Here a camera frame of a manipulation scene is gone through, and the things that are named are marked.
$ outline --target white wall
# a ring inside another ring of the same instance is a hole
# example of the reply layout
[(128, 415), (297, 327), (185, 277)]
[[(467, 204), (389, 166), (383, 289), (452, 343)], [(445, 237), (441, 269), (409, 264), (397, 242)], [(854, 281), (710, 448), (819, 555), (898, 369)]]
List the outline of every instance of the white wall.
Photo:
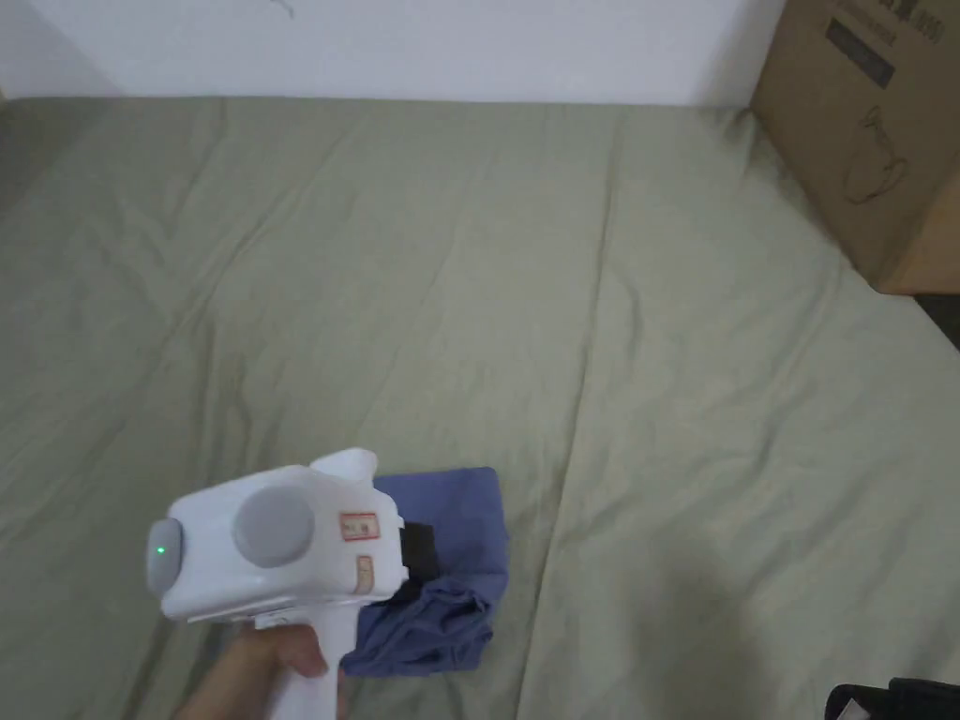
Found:
[(744, 105), (783, 0), (2, 0), (0, 87)]

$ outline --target hand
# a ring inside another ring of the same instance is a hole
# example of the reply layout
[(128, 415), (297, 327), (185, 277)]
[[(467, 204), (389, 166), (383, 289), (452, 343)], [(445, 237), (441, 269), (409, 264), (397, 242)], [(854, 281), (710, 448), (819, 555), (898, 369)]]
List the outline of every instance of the hand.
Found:
[[(306, 678), (327, 672), (313, 628), (245, 628), (177, 713), (177, 720), (263, 720), (274, 680), (285, 667)], [(346, 715), (343, 692), (337, 706), (337, 717), (342, 719)]]

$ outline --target gray end cap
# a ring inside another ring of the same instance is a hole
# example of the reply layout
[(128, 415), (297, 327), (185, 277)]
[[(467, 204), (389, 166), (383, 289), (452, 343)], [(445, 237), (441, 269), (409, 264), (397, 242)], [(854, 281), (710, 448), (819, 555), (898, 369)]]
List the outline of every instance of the gray end cap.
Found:
[(313, 511), (299, 489), (267, 488), (240, 506), (233, 520), (233, 542), (258, 567), (280, 567), (307, 551), (313, 523)]
[(180, 575), (183, 556), (183, 528), (172, 517), (158, 520), (147, 538), (147, 587), (159, 597)]

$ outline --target gray circular button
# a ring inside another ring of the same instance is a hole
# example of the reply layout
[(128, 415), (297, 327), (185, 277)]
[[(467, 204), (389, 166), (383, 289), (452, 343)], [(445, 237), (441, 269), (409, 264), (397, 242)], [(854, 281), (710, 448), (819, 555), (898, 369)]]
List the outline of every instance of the gray circular button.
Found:
[(313, 511), (297, 488), (267, 488), (246, 500), (233, 520), (233, 542), (258, 567), (301, 557), (313, 539)]

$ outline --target black object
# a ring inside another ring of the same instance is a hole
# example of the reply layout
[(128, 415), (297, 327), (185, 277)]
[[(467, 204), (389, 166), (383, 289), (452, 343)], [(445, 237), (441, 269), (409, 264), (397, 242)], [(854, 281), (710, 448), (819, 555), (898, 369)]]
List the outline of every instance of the black object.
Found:
[(838, 685), (827, 699), (826, 720), (837, 720), (850, 700), (870, 713), (871, 720), (960, 718), (960, 687), (929, 680), (894, 678), (886, 690), (864, 685)]
[(830, 19), (827, 26), (827, 40), (837, 50), (850, 58), (851, 62), (863, 71), (863, 74), (879, 87), (886, 89), (897, 72), (897, 68), (887, 62), (883, 56), (837, 18)]
[(440, 577), (437, 541), (432, 525), (408, 522), (405, 527), (400, 528), (400, 554), (403, 564), (410, 570), (410, 579), (401, 585), (384, 605), (406, 605), (413, 602), (420, 597), (424, 584)]
[(960, 295), (918, 295), (917, 303), (960, 350)]

